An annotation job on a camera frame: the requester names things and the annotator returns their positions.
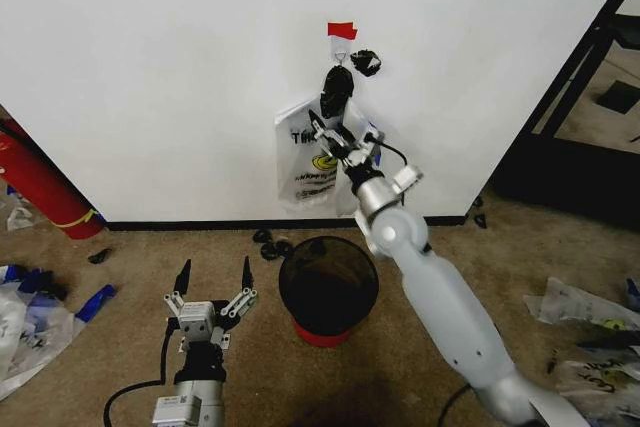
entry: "black baseboard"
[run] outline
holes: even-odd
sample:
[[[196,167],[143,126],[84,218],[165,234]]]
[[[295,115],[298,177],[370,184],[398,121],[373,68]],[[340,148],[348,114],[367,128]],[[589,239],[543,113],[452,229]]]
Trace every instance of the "black baseboard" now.
[[[464,216],[425,217],[429,225],[462,225]],[[187,222],[107,222],[109,230],[255,230],[340,229],[356,227],[353,219],[222,220]]]

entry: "cable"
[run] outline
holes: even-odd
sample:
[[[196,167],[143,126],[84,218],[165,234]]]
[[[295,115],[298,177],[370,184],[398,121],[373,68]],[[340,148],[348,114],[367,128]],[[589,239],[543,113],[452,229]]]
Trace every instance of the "cable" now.
[[[402,152],[400,152],[395,147],[391,147],[389,144],[385,144],[384,142],[374,138],[373,135],[371,135],[371,133],[367,134],[365,136],[364,140],[368,141],[368,142],[373,142],[374,144],[377,144],[380,147],[384,147],[385,149],[390,150],[391,152],[397,154],[402,159],[402,161],[404,162],[405,166],[409,164],[409,162],[407,161],[407,156],[406,155],[404,155]],[[400,196],[400,204],[404,206],[404,192]]]
[[[407,157],[400,152],[398,149],[396,149],[395,147],[391,147],[389,144],[385,144],[384,142],[379,142],[379,141],[373,141],[375,144],[378,144],[380,147],[384,147],[387,150],[390,150],[391,152],[394,152],[396,154],[398,154],[400,156],[400,158],[402,159],[402,161],[404,162],[404,165],[408,165],[409,162],[407,162]]]
[[[111,405],[116,401],[118,397],[128,392],[132,392],[138,389],[144,389],[145,387],[155,387],[156,385],[164,385],[167,381],[167,350],[169,350],[169,340],[171,340],[171,334],[177,329],[178,322],[175,317],[171,317],[167,321],[167,329],[164,332],[164,340],[162,341],[162,350],[160,351],[160,379],[149,380],[147,382],[140,382],[138,384],[129,385],[123,389],[120,389],[107,400],[104,404],[104,411],[102,413],[102,422],[105,427],[113,427],[111,424]]]
[[[454,394],[451,397],[449,397],[449,400],[447,400],[447,403],[444,404],[444,407],[440,412],[440,417],[438,417],[438,427],[444,427],[444,419],[447,416],[449,409],[451,409],[453,404],[456,403],[456,400],[458,400],[460,396],[462,396],[468,390],[471,390],[471,386],[469,384],[465,384],[462,388],[454,392]]]

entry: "black tape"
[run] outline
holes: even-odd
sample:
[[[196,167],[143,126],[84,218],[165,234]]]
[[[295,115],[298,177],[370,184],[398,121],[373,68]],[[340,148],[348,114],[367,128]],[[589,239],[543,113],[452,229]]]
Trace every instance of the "black tape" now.
[[[366,77],[375,75],[382,67],[380,57],[373,50],[360,50],[351,54],[351,62],[358,72]]]
[[[266,242],[271,242],[271,232],[266,229],[260,229],[253,234],[253,241],[258,244],[264,244]]]
[[[341,65],[336,65],[327,74],[322,95],[320,95],[322,117],[330,119],[341,116],[352,94],[353,77],[351,72]]]
[[[275,260],[280,257],[273,242],[267,242],[266,244],[264,244],[260,248],[260,255],[264,260]]]

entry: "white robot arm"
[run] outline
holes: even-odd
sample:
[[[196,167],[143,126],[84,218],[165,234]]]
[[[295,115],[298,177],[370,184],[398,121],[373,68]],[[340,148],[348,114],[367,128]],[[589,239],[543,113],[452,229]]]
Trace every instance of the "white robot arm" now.
[[[537,386],[515,367],[493,321],[448,260],[429,245],[424,218],[400,201],[421,178],[405,166],[387,180],[371,157],[382,134],[369,126],[359,141],[344,129],[326,129],[310,112],[315,138],[341,161],[358,198],[356,221],[376,256],[394,259],[416,314],[447,363],[469,382],[483,406],[508,425],[542,422],[550,427],[589,424],[563,397]]]
[[[114,393],[104,406],[103,423],[111,427],[111,406],[122,395],[134,390],[164,385],[167,380],[167,349],[174,331],[183,334],[180,352],[185,362],[175,377],[176,395],[160,397],[153,411],[154,427],[224,427],[222,387],[227,373],[222,366],[223,351],[229,347],[229,331],[240,323],[258,299],[253,288],[249,257],[245,257],[242,289],[231,301],[185,302],[191,260],[176,277],[173,292],[164,300],[171,309],[160,354],[160,379],[140,382]]]

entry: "fire extinguisher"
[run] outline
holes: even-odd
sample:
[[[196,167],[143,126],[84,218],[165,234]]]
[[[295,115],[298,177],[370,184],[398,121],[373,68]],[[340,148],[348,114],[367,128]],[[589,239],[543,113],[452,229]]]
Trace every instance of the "fire extinguisher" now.
[[[0,177],[71,239],[87,239],[104,222],[14,120],[0,124]]]

